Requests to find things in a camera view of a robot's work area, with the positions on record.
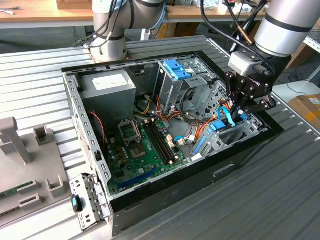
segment ridged metal surface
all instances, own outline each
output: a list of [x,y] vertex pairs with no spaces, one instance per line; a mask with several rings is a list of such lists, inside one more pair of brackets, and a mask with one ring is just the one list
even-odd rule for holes
[[320,53],[320,26],[315,26],[305,38],[304,43]]
[[[228,57],[203,36],[130,42],[131,56],[204,51],[223,70]],[[60,68],[91,63],[86,49],[3,54],[0,118],[14,116],[20,135],[53,129],[69,179],[86,171]],[[116,239],[318,239],[320,141],[285,103],[269,111],[286,132],[246,167],[166,209]],[[6,239],[110,239],[105,223],[82,233],[69,199],[0,230]]]

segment green circuit board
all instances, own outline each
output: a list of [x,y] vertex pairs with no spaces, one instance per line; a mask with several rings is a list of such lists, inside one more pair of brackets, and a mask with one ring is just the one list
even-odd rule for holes
[[[158,119],[154,124],[161,133],[162,139],[168,144],[166,140],[168,131],[164,123]],[[130,143],[128,146],[124,145],[121,133],[117,129],[107,133],[109,140],[107,164],[112,175],[108,182],[108,188],[112,195],[188,163],[184,154],[177,147],[171,149],[175,161],[172,164],[163,162],[144,126],[139,124],[138,129],[141,134],[141,142]]]
[[9,189],[9,190],[7,190],[7,191],[0,192],[0,200],[9,198],[9,197],[11,197],[11,196],[13,196],[13,195],[16,195],[16,194],[18,193],[18,189],[23,188],[23,187],[26,187],[26,186],[28,186],[28,185],[30,185],[30,184],[32,184],[32,183],[33,183],[33,182],[30,181],[30,182],[21,184],[21,185],[19,185],[19,186],[13,187],[13,188],[11,188],[11,189]]

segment ventilation hole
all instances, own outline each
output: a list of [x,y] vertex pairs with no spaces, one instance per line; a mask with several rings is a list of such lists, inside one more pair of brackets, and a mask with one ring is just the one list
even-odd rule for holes
[[207,150],[207,148],[209,147],[209,143],[207,143],[204,148],[202,149],[202,151],[200,152],[200,154],[204,154],[204,152]]

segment ram slot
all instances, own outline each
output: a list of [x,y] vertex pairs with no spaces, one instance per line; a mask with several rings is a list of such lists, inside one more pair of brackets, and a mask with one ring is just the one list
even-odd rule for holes
[[144,130],[148,134],[154,148],[159,153],[162,162],[165,165],[169,164],[170,161],[174,162],[176,160],[175,156],[159,133],[158,128],[153,123],[150,123],[144,126]]

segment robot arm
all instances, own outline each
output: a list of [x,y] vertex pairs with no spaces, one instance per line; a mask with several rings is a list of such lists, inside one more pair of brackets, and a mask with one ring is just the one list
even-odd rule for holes
[[[273,85],[320,17],[319,0],[272,0],[251,47],[275,68],[268,74],[264,63],[243,47],[231,54],[225,80],[233,111],[265,111],[276,106],[271,97]],[[259,104],[253,99],[261,98]]]
[[165,20],[166,8],[164,0],[93,0],[96,34],[88,45],[92,56],[100,62],[124,59],[127,55],[125,30],[159,28]]

